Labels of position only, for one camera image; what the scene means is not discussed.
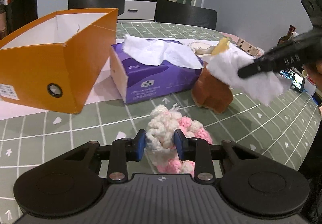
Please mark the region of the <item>person's right hand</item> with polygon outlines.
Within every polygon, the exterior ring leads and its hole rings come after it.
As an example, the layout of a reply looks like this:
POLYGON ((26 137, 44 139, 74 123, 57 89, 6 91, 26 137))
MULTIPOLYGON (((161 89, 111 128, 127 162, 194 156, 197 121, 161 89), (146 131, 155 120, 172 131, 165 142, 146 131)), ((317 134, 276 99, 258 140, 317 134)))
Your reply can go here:
POLYGON ((316 83, 321 83, 322 71, 321 71, 321 61, 316 61, 315 63, 305 64, 304 70, 307 72, 308 76, 316 83))

